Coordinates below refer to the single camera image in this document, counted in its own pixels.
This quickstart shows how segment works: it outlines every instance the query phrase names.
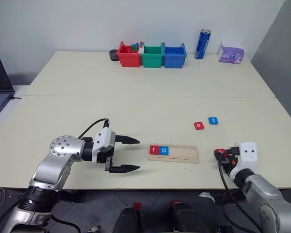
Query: purple tissue box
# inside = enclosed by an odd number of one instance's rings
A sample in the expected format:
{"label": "purple tissue box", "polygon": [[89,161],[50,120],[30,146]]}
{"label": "purple tissue box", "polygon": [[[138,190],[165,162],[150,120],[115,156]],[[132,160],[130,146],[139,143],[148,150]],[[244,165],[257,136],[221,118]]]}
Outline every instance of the purple tissue box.
{"label": "purple tissue box", "polygon": [[223,44],[218,52],[219,62],[227,62],[240,64],[244,56],[244,51],[241,48],[224,47]]}

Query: wooden board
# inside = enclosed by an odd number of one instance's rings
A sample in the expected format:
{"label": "wooden board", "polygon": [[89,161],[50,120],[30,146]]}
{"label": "wooden board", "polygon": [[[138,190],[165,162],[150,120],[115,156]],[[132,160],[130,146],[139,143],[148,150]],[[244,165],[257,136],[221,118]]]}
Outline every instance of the wooden board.
{"label": "wooden board", "polygon": [[182,146],[182,145],[165,145],[154,144],[157,146],[169,147],[168,155],[149,154],[149,160],[165,161],[165,162],[178,162],[178,163],[199,163],[199,154],[197,147],[194,146]]}

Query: green bin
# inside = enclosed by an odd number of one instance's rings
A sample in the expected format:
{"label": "green bin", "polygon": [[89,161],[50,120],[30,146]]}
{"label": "green bin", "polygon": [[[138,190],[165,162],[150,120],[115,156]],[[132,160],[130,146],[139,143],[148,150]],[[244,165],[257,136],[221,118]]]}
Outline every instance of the green bin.
{"label": "green bin", "polygon": [[141,54],[141,59],[144,67],[148,68],[160,68],[162,66],[162,60],[164,55],[165,43],[161,43],[161,46],[144,46],[144,53]]}

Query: blue bin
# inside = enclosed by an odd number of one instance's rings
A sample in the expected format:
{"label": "blue bin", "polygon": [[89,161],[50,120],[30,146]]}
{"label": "blue bin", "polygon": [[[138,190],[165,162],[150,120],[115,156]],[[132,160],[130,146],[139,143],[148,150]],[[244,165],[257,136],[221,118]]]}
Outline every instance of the blue bin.
{"label": "blue bin", "polygon": [[182,68],[186,58],[185,46],[165,47],[163,64],[165,68]]}

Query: blue letter block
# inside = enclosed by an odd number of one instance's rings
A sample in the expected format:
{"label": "blue letter block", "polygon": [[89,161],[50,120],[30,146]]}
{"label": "blue letter block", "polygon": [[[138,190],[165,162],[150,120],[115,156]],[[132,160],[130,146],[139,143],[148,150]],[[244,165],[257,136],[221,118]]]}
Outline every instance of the blue letter block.
{"label": "blue letter block", "polygon": [[168,155],[168,147],[161,147],[160,146],[160,155]]}
{"label": "blue letter block", "polygon": [[209,124],[210,125],[217,125],[217,124],[219,124],[218,118],[216,118],[216,117],[209,117],[208,118],[208,121],[209,121]]}

